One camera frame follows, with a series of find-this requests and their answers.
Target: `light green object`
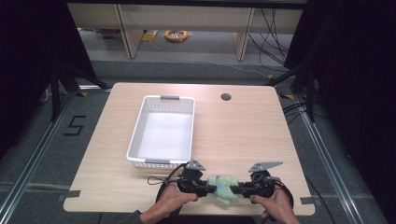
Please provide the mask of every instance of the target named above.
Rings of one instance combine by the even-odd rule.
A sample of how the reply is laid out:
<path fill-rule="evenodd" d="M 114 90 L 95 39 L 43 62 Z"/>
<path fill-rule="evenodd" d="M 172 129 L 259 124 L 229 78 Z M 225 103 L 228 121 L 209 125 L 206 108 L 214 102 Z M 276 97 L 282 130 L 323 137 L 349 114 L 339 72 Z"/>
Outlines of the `light green object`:
<path fill-rule="evenodd" d="M 230 189 L 230 186 L 238 186 L 238 179 L 235 177 L 219 175 L 210 176 L 207 179 L 207 184 L 217 186 L 213 196 L 222 203 L 230 204 L 239 197 Z"/>

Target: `person's right hand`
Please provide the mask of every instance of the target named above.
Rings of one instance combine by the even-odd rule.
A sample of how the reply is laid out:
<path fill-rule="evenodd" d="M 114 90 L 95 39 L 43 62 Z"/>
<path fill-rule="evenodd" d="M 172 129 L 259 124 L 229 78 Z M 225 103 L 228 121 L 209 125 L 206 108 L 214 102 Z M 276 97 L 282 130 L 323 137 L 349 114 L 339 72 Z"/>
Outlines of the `person's right hand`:
<path fill-rule="evenodd" d="M 259 203 L 265 208 L 265 211 L 262 212 L 263 218 L 271 216 L 280 223 L 300 223 L 293 212 L 288 196 L 279 186 L 275 186 L 274 194 L 271 198 L 251 195 L 250 200 L 252 203 Z"/>

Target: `wooden table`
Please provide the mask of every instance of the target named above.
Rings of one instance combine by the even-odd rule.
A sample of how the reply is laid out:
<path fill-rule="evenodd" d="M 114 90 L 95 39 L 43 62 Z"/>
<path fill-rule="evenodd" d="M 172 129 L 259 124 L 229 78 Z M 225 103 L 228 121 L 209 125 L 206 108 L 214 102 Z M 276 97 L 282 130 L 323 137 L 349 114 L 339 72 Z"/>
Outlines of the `wooden table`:
<path fill-rule="evenodd" d="M 232 96 L 221 99 L 223 93 Z M 297 215 L 310 216 L 313 204 L 276 91 L 263 86 L 117 83 L 110 93 L 82 163 L 66 198 L 69 212 L 146 211 L 160 185 L 149 185 L 148 176 L 167 176 L 170 171 L 137 169 L 126 152 L 142 100 L 146 95 L 190 96 L 196 100 L 191 158 L 205 168 L 203 179 L 214 175 L 249 181 L 248 169 L 257 161 L 283 161 L 271 168 L 294 196 Z M 254 216 L 262 207 L 240 197 L 230 205 L 210 194 L 183 206 L 184 215 Z"/>

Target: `white basket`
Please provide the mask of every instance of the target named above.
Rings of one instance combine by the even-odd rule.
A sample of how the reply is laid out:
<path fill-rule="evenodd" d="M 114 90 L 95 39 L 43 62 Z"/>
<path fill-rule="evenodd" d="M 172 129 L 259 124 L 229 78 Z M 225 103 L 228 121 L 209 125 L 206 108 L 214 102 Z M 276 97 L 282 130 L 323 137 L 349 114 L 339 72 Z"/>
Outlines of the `white basket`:
<path fill-rule="evenodd" d="M 136 167 L 174 169 L 191 158 L 195 100 L 148 95 L 126 157 Z"/>

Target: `round hole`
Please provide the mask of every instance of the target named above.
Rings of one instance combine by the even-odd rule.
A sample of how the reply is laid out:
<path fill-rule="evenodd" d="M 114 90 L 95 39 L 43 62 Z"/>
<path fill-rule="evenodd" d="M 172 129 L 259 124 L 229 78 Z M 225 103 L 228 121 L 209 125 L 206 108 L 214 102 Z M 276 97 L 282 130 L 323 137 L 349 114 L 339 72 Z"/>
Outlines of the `round hole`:
<path fill-rule="evenodd" d="M 231 95 L 228 94 L 228 93 L 223 93 L 223 94 L 221 95 L 221 99 L 222 99 L 223 101 L 229 101 L 229 100 L 231 100 Z"/>

